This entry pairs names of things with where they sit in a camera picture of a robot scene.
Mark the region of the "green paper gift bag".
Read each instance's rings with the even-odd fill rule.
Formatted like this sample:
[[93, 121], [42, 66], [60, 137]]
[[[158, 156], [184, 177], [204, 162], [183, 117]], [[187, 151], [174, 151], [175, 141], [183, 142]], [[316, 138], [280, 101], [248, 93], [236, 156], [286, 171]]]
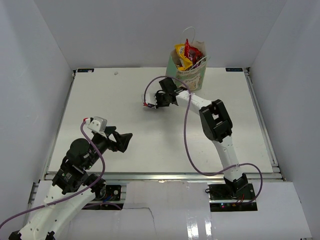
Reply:
[[195, 37], [196, 29], [193, 26], [189, 26], [182, 31], [180, 41], [177, 44], [185, 44], [186, 39], [188, 39], [191, 46], [199, 49], [203, 53], [202, 58], [187, 70], [179, 71], [176, 64], [179, 64], [180, 61], [174, 47], [169, 54], [169, 60], [165, 72], [166, 76], [177, 79], [174, 82], [178, 87], [182, 86], [180, 82], [183, 82], [188, 85], [192, 92], [202, 88], [207, 63], [210, 60], [210, 56], [207, 55], [205, 43], [195, 40]]

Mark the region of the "yellow candy pack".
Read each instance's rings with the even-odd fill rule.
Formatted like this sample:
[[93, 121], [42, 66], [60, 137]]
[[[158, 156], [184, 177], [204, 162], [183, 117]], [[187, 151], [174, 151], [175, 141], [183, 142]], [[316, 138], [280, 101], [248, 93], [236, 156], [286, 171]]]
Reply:
[[177, 69], [179, 71], [186, 71], [193, 65], [193, 62], [189, 59], [189, 53], [186, 45], [180, 43], [180, 44], [176, 44], [174, 48], [178, 56], [178, 60], [180, 61], [180, 63], [176, 64]]

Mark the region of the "red snack bag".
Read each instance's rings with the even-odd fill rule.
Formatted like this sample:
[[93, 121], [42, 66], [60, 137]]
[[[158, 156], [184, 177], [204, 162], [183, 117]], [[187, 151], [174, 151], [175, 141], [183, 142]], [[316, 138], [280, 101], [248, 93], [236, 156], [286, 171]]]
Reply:
[[188, 39], [184, 43], [184, 55], [193, 65], [203, 57], [203, 53], [198, 48], [191, 46]]

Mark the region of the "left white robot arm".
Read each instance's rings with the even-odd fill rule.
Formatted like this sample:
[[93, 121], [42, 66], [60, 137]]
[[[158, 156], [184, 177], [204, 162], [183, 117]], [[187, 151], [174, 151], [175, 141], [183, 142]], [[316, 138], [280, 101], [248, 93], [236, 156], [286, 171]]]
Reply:
[[70, 221], [89, 202], [105, 196], [106, 182], [89, 170], [107, 150], [124, 153], [132, 133], [120, 134], [115, 126], [92, 130], [92, 138], [84, 135], [75, 139], [62, 159], [60, 169], [42, 206], [20, 230], [9, 235], [10, 240], [57, 240]]

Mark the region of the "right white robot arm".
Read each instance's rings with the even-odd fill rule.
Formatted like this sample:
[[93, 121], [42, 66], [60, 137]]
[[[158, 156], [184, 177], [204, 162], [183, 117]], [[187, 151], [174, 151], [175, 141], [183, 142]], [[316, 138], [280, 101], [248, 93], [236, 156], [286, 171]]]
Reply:
[[[238, 199], [243, 195], [244, 188], [248, 185], [248, 179], [241, 169], [233, 146], [233, 123], [224, 103], [220, 99], [210, 101], [201, 98], [191, 93], [185, 84], [177, 87], [170, 77], [160, 80], [159, 85], [161, 90], [154, 94], [155, 108], [168, 107], [171, 104], [186, 108], [183, 141], [191, 166], [203, 176], [211, 177], [223, 174], [226, 195], [233, 200]], [[199, 116], [204, 135], [216, 148], [222, 165], [221, 171], [203, 172], [193, 163], [187, 146], [187, 118], [189, 111]]]

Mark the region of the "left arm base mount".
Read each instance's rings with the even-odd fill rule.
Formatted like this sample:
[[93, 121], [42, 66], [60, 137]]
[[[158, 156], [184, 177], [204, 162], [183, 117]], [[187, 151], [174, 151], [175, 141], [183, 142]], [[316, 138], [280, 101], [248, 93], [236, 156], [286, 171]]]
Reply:
[[95, 193], [95, 200], [102, 202], [119, 201], [121, 199], [121, 192], [121, 185], [105, 185]]

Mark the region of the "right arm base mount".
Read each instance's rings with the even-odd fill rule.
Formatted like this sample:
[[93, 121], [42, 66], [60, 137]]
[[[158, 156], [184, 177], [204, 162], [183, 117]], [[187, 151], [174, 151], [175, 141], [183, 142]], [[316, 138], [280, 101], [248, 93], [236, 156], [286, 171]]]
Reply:
[[212, 213], [256, 212], [258, 210], [256, 201], [249, 203], [255, 197], [251, 183], [236, 194], [233, 194], [226, 184], [210, 184], [205, 192], [209, 196]]

